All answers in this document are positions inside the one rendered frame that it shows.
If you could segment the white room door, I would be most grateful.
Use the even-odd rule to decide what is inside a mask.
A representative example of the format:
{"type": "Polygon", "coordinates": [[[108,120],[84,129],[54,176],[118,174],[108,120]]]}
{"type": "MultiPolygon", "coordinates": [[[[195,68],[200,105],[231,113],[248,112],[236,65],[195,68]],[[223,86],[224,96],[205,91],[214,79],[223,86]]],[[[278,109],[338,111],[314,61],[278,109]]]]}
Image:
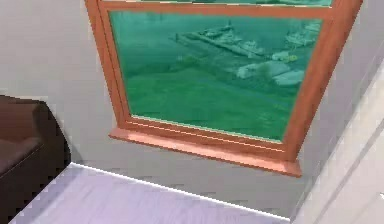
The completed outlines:
{"type": "Polygon", "coordinates": [[[292,212],[291,224],[318,224],[366,154],[384,121],[383,59],[371,61],[353,98],[339,79],[327,87],[301,152],[312,174],[292,212]]]}

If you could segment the dark brown sofa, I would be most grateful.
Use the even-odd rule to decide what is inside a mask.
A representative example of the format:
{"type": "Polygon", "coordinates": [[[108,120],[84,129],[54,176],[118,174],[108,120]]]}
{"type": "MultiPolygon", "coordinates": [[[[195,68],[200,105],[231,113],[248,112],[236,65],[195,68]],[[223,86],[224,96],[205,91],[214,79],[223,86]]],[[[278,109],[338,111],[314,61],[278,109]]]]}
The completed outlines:
{"type": "Polygon", "coordinates": [[[46,102],[0,95],[0,224],[70,162],[67,140],[46,102]]]}

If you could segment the orange framed window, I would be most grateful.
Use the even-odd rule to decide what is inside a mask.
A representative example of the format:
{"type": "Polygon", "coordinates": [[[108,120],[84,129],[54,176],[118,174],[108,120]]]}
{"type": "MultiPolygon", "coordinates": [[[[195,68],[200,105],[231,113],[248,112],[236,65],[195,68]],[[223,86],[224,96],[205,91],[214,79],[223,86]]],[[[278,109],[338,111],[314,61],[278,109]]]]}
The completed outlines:
{"type": "Polygon", "coordinates": [[[84,0],[114,139],[300,176],[363,0],[84,0]]]}

